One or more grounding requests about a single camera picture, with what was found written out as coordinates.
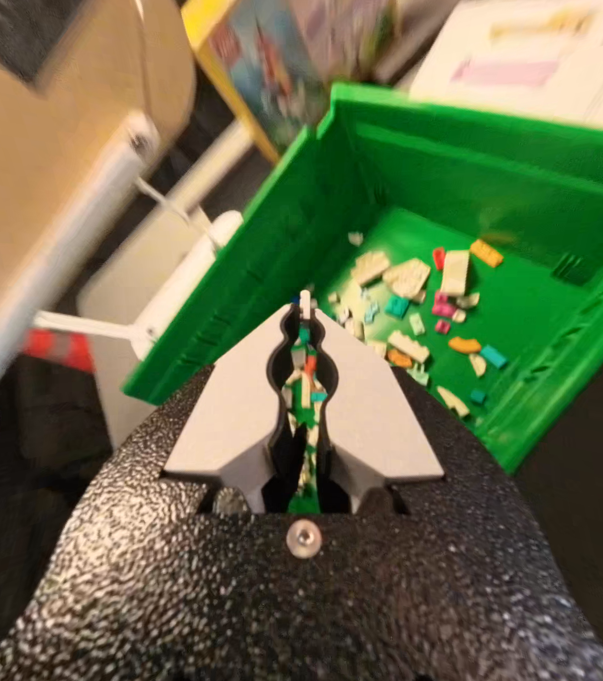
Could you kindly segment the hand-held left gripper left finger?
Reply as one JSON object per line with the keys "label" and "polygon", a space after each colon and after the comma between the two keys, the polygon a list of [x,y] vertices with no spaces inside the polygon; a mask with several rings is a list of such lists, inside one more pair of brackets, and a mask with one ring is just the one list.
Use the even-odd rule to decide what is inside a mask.
{"label": "hand-held left gripper left finger", "polygon": [[265,513],[263,488],[278,474],[273,452],[292,439],[281,388],[298,323],[298,306],[286,304],[215,362],[165,475],[235,488],[251,511]]}

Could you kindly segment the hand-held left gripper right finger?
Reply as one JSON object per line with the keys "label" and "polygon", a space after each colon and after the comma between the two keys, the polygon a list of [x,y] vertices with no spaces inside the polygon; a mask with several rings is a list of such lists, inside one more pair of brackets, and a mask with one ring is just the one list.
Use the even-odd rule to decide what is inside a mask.
{"label": "hand-held left gripper right finger", "polygon": [[347,495],[356,514],[370,490],[441,480],[442,464],[385,359],[321,310],[319,360],[329,361],[322,441],[323,475]]}

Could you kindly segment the pile of bricks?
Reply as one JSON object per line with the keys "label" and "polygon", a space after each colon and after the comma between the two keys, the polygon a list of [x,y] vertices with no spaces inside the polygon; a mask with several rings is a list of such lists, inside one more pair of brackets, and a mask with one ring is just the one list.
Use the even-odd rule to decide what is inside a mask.
{"label": "pile of bricks", "polygon": [[[426,300],[426,282],[431,267],[418,258],[393,264],[384,251],[369,251],[360,255],[350,270],[350,277],[340,290],[328,292],[329,308],[326,316],[337,326],[345,329],[357,342],[370,348],[389,368],[400,368],[420,386],[431,383],[429,369],[433,359],[431,351],[418,340],[425,336],[426,328],[419,312],[409,313],[413,306]],[[331,406],[339,403],[335,398],[340,379],[318,359],[317,344],[312,340],[310,322],[301,318],[298,338],[292,346],[293,370],[282,389],[289,413],[293,434],[305,428],[301,463],[292,470],[298,471],[297,489],[285,491],[286,511],[291,514],[340,513],[357,504],[360,490],[357,488],[357,472],[368,477],[367,489],[389,483],[408,481],[405,474],[391,475],[367,468],[355,455],[350,468],[340,458],[347,450],[339,446],[366,445],[367,436],[389,435],[399,447],[391,447],[391,440],[378,438],[375,445],[368,445],[370,454],[383,454],[378,463],[408,463],[406,454],[413,449],[408,445],[405,426],[385,426],[382,430],[353,432],[343,430],[346,437],[325,437],[320,431],[326,427],[326,407],[331,396]]]}

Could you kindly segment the green plastic bin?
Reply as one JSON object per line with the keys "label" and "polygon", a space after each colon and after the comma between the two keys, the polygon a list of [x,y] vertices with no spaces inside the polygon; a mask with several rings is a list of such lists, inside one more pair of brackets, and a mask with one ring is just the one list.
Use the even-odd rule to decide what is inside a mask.
{"label": "green plastic bin", "polygon": [[603,130],[333,86],[122,391],[163,404],[307,285],[326,313],[369,251],[431,267],[428,389],[514,472],[603,364]]}

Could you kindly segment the yellow toy set box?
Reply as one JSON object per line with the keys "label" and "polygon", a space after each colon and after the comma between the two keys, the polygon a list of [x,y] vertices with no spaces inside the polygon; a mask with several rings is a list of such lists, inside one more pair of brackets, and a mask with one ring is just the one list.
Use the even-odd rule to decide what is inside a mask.
{"label": "yellow toy set box", "polygon": [[183,1],[196,60],[276,163],[329,108],[335,82],[370,79],[399,37],[403,1]]}

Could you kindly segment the white table base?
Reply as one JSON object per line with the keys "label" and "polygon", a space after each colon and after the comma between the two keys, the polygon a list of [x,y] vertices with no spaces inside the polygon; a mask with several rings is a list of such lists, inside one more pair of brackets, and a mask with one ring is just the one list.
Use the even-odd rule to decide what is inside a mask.
{"label": "white table base", "polygon": [[126,376],[145,359],[242,224],[237,210],[211,220],[201,207],[188,221],[148,217],[85,284],[78,315],[41,311],[34,327],[88,337],[94,372]]}

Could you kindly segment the red grey striped cone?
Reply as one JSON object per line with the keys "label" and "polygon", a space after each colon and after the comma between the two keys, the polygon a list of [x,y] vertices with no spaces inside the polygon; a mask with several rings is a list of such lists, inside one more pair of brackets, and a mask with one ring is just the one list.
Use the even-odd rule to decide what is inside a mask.
{"label": "red grey striped cone", "polygon": [[89,340],[83,334],[33,328],[26,336],[21,354],[88,374],[94,373]]}

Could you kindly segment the thick instruction booklet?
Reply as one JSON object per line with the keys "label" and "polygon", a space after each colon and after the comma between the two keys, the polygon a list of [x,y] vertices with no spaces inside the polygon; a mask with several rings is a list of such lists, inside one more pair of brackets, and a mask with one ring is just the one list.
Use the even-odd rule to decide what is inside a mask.
{"label": "thick instruction booklet", "polygon": [[603,1],[464,1],[411,99],[603,129]]}

